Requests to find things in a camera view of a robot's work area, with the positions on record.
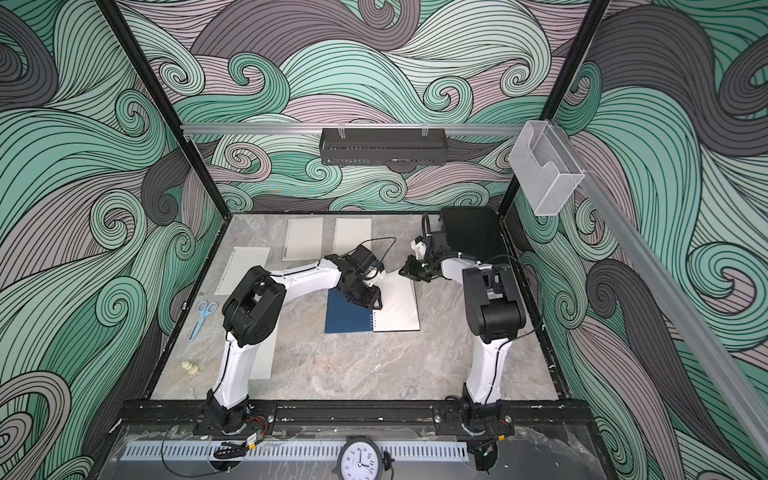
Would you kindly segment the torn lined notebook page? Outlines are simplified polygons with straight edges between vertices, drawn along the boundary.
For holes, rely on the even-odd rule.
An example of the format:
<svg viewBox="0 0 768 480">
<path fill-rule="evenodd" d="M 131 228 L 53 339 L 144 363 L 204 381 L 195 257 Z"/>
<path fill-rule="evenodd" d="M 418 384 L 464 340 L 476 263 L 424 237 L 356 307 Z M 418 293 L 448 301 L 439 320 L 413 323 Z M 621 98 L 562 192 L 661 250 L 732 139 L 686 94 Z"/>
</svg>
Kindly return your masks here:
<svg viewBox="0 0 768 480">
<path fill-rule="evenodd" d="M 269 256 L 269 247 L 235 247 L 224 268 L 214 295 L 229 296 L 246 273 L 255 266 L 263 266 Z"/>
</svg>

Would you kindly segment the blue cover notebook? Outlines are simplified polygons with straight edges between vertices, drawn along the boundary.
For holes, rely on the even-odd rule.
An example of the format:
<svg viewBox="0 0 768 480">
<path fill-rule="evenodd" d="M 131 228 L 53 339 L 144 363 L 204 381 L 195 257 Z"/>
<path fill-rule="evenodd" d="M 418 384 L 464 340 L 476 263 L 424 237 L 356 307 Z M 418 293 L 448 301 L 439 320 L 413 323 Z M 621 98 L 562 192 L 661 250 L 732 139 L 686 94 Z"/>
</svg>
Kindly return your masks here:
<svg viewBox="0 0 768 480">
<path fill-rule="evenodd" d="M 388 272 L 378 283 L 382 308 L 369 310 L 346 300 L 338 290 L 328 292 L 326 334 L 419 331 L 414 282 Z"/>
</svg>

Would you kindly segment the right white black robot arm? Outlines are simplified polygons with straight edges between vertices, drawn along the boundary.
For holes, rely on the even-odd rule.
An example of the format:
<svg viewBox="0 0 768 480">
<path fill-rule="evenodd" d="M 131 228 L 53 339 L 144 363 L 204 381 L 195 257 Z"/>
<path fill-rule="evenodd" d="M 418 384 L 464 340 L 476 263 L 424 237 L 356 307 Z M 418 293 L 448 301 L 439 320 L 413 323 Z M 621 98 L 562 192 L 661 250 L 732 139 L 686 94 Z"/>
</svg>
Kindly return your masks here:
<svg viewBox="0 0 768 480">
<path fill-rule="evenodd" d="M 473 336 L 472 365 L 456 400 L 466 430 L 478 435 L 491 418 L 505 424 L 502 399 L 504 365 L 513 342 L 528 321 L 513 268 L 459 253 L 434 259 L 410 255 L 399 274 L 417 282 L 435 277 L 462 287 L 465 318 Z"/>
</svg>

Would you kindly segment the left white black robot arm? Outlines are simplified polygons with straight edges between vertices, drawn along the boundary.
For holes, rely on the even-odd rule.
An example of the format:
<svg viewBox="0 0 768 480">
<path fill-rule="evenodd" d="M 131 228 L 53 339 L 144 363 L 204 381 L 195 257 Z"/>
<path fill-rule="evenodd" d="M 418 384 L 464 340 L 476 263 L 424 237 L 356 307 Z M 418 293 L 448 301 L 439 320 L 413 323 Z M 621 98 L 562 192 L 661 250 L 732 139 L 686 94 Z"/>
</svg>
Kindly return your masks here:
<svg viewBox="0 0 768 480">
<path fill-rule="evenodd" d="M 383 301 L 376 282 L 384 275 L 383 263 L 364 247 L 284 271 L 250 268 L 223 307 L 225 347 L 218 376 L 207 393 L 205 420 L 225 435 L 244 429 L 258 347 L 275 330 L 284 304 L 317 291 L 337 290 L 351 304 L 379 310 Z"/>
</svg>

